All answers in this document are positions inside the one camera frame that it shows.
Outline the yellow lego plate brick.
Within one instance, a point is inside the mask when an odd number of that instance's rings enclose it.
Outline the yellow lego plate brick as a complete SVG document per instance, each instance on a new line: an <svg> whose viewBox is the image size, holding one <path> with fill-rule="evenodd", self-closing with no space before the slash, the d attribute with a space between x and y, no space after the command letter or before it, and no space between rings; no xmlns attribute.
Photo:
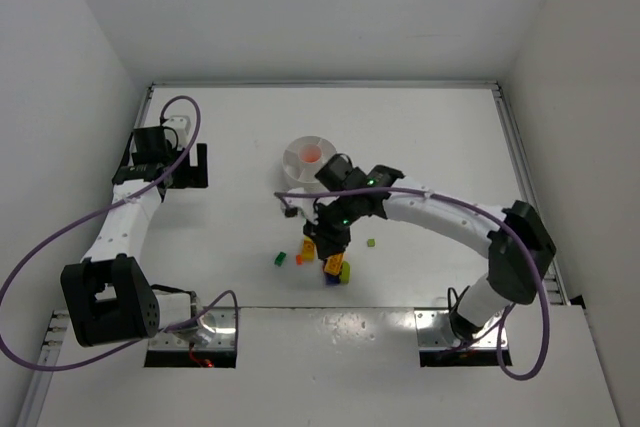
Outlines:
<svg viewBox="0 0 640 427"><path fill-rule="evenodd" d="M343 258L343 253L329 256L324 263L323 271L328 275L339 276L342 270Z"/></svg>

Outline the lime green curved lego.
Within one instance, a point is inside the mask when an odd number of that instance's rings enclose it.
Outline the lime green curved lego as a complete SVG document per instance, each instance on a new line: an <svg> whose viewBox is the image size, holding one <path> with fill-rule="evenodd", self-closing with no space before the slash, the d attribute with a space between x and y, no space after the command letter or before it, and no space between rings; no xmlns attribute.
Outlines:
<svg viewBox="0 0 640 427"><path fill-rule="evenodd" d="M339 273L339 282L346 285L350 282L351 266L348 262L343 262Z"/></svg>

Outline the blue lego brick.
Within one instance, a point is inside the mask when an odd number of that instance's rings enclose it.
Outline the blue lego brick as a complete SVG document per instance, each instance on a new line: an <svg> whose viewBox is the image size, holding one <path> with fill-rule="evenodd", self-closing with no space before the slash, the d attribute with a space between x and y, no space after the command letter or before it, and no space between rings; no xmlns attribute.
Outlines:
<svg viewBox="0 0 640 427"><path fill-rule="evenodd" d="M339 275L332 275L329 273L323 273L324 282L327 286L335 286L341 284L341 279Z"/></svg>

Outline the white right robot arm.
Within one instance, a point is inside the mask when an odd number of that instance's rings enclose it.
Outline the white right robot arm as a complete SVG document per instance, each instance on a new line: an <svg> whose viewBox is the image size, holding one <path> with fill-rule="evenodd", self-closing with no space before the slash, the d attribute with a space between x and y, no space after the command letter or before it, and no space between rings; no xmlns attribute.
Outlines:
<svg viewBox="0 0 640 427"><path fill-rule="evenodd" d="M336 154L316 175L327 197L299 199L304 234L320 259L342 254L352 225L363 217L403 222L440 234L488 262L482 275L450 308L451 334L469 342L497 312L529 305L556 255L556 246L538 212L517 200L509 207L464 205L405 176L377 165L364 172Z"/></svg>

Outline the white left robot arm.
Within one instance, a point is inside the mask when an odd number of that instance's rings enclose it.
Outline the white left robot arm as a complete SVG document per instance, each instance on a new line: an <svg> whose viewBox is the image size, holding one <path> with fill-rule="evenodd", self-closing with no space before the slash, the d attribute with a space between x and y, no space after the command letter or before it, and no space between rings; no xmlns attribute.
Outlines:
<svg viewBox="0 0 640 427"><path fill-rule="evenodd" d="M132 132L112 178L116 207L82 260L65 266L60 277L81 346L151 338L193 315L193 292L152 286L140 266L151 220L167 191L208 185L206 145L197 144L195 163L187 151L193 133L184 115Z"/></svg>

